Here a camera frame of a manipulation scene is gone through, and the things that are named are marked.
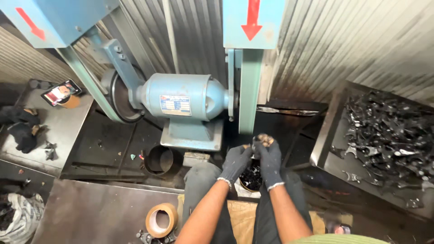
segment black pants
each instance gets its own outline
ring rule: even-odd
[[[206,195],[216,182],[221,170],[211,164],[202,163],[190,169],[185,176],[185,200],[182,214],[183,224],[187,221],[191,212]],[[295,207],[312,229],[312,222],[307,209],[302,183],[300,177],[291,171],[282,170],[280,175],[285,182],[286,191],[288,191]],[[276,220],[274,218],[273,206],[271,205],[270,195],[264,185],[260,188],[261,199],[256,208],[255,228],[253,234],[254,244],[280,244],[279,233],[277,232]],[[236,244],[237,241],[233,236],[230,215],[225,202],[221,210],[217,228],[214,233],[212,244]]]

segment phone screen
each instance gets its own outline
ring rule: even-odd
[[[68,99],[71,95],[78,94],[81,89],[72,81],[67,80],[64,83],[52,88],[50,91],[42,94],[43,98],[51,104],[56,106],[58,103]]]

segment metal table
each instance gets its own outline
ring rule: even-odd
[[[92,106],[93,98],[89,94],[84,94],[77,108],[66,109],[61,106],[50,106],[40,97],[44,92],[41,89],[31,89],[27,85],[16,103],[17,106],[37,109],[41,123],[47,126],[38,136],[36,148],[28,154],[16,150],[13,136],[3,127],[0,135],[0,159],[58,177]],[[45,140],[56,144],[56,155],[52,161],[45,160]]]
[[[324,179],[326,179],[328,186],[334,185],[339,186],[337,188],[344,189],[345,193],[351,194],[344,201],[347,203],[360,203],[362,198],[354,197],[356,194],[359,194],[358,189],[367,192],[377,198],[383,199],[401,209],[408,210],[410,213],[415,214],[416,216],[421,216],[427,219],[431,219],[434,217],[434,189],[427,189],[425,192],[421,190],[413,190],[413,189],[395,189],[393,194],[392,192],[383,192],[380,191],[378,186],[372,185],[367,181],[360,181],[360,183],[356,181],[344,183],[342,180],[346,181],[347,174],[342,171],[346,171],[349,173],[353,173],[358,175],[360,178],[370,178],[366,169],[362,166],[362,163],[355,159],[353,154],[347,154],[345,159],[341,159],[338,156],[332,154],[329,149],[331,145],[337,148],[347,148],[347,141],[344,138],[345,133],[349,128],[348,121],[345,118],[342,118],[342,114],[344,111],[344,105],[347,101],[347,98],[350,94],[364,94],[369,90],[372,90],[369,87],[358,85],[351,82],[343,82],[342,85],[333,95],[332,101],[329,105],[329,109],[327,111],[327,115],[324,119],[324,123],[322,125],[321,131],[319,133],[318,139],[316,141],[315,147],[310,156],[310,162],[305,163],[303,165],[297,166],[298,169],[310,168],[311,177],[319,175],[318,171],[314,172],[315,169],[321,169],[330,175],[337,177],[338,179],[330,178],[327,175],[321,175]],[[424,208],[419,209],[406,209],[406,201],[405,199],[416,199],[418,198],[421,202],[424,203]]]
[[[142,244],[148,211],[160,203],[178,206],[183,190],[111,182],[54,180],[32,244]]]

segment gray knit glove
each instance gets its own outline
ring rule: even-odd
[[[226,154],[226,160],[223,163],[223,171],[217,180],[224,180],[232,187],[232,184],[246,170],[252,160],[252,148],[249,146],[244,149],[243,146],[231,148]]]
[[[255,155],[261,156],[261,176],[267,191],[270,191],[284,182],[280,177],[280,167],[282,164],[282,153],[276,140],[270,145],[269,150],[261,142],[254,143]]]

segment black glove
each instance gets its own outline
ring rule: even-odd
[[[267,191],[270,191],[278,185],[283,185],[284,182],[282,177],[280,177],[282,153],[280,152],[277,141],[273,141],[269,150],[267,150],[261,142],[255,142],[254,148],[255,154],[261,156],[261,176],[267,187]]]
[[[248,165],[252,162],[250,156],[252,155],[252,148],[244,149],[244,146],[231,148],[226,155],[226,160],[223,163],[223,171],[217,180],[224,180],[232,187],[232,184],[238,177],[246,170]]]
[[[0,124],[13,124],[28,122],[30,127],[40,124],[37,116],[25,111],[23,108],[4,106],[0,109]]]
[[[7,129],[18,144],[16,149],[23,153],[29,153],[36,147],[36,137],[32,134],[32,128],[24,123],[16,123]]]

